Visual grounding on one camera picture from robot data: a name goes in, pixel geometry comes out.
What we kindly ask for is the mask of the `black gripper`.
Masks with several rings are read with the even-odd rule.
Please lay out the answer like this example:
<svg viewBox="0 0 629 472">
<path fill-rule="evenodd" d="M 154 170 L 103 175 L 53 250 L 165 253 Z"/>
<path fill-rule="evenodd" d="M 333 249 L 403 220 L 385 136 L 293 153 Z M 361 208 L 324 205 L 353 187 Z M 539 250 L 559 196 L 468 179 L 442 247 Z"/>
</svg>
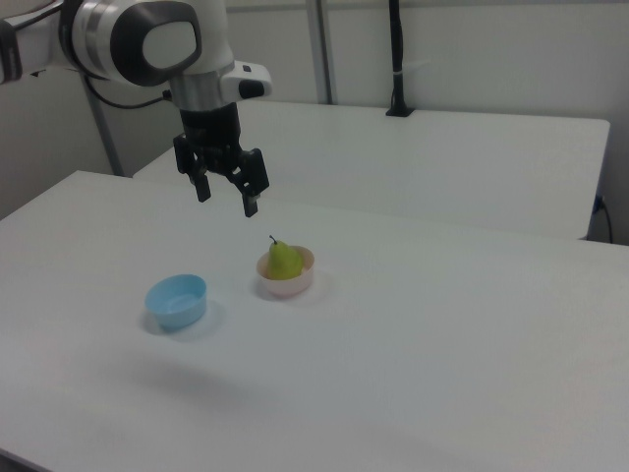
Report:
<svg viewBox="0 0 629 472">
<path fill-rule="evenodd" d="M 246 217 L 257 213 L 257 199 L 269 187 L 262 152 L 243 150 L 235 103 L 212 111 L 180 111 L 184 133 L 173 140 L 178 171 L 189 174 L 198 200 L 211 197 L 206 172 L 230 177 L 242 194 Z"/>
</svg>

